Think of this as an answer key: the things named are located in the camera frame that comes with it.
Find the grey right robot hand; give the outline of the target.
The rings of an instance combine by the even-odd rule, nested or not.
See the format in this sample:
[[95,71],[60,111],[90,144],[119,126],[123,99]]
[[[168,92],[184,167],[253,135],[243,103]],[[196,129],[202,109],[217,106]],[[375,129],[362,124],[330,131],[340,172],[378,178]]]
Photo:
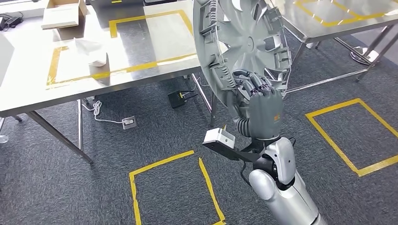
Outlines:
[[230,112],[238,132],[245,136],[260,140],[273,140],[279,137],[283,97],[275,89],[269,79],[256,72],[238,69],[233,72],[235,82],[243,86],[250,97],[247,112],[243,114],[243,99],[234,91],[227,92],[226,106]]

